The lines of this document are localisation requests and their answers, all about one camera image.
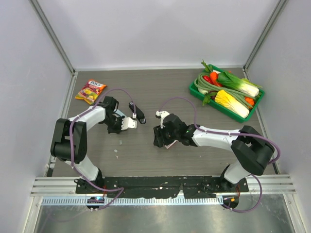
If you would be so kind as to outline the red staple box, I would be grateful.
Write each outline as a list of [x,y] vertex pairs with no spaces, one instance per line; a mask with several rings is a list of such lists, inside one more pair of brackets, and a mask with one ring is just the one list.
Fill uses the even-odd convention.
[[172,143],[170,143],[170,144],[168,144],[168,145],[165,145],[165,148],[166,148],[166,149],[171,148],[176,142],[177,142],[177,140],[173,141]]

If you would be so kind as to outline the black large stapler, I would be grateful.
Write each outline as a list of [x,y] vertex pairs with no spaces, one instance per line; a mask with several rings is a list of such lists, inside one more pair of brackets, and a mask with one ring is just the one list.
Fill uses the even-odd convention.
[[[134,113],[134,103],[129,102],[128,107]],[[144,113],[137,106],[136,106],[136,117],[137,117],[137,120],[140,122],[140,124],[146,123],[146,118],[145,118]]]

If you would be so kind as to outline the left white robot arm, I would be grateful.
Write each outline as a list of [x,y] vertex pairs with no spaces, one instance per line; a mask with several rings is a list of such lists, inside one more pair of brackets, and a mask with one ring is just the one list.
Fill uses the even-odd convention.
[[85,112],[69,119],[60,118],[55,124],[51,155],[71,166],[94,194],[104,188],[104,178],[87,156],[87,131],[96,124],[105,124],[108,133],[121,133],[124,116],[116,114],[118,106],[119,102],[108,96]]

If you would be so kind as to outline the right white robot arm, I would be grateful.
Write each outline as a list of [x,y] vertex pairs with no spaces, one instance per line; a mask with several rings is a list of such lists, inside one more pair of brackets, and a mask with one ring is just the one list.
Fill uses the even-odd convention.
[[184,146],[215,147],[234,153],[236,162],[224,169],[219,180],[219,189],[226,192],[249,175],[262,175],[275,152],[272,143],[250,126],[240,130],[215,130],[187,125],[166,111],[157,111],[155,116],[160,119],[160,125],[154,127],[154,145],[159,148],[180,142]]

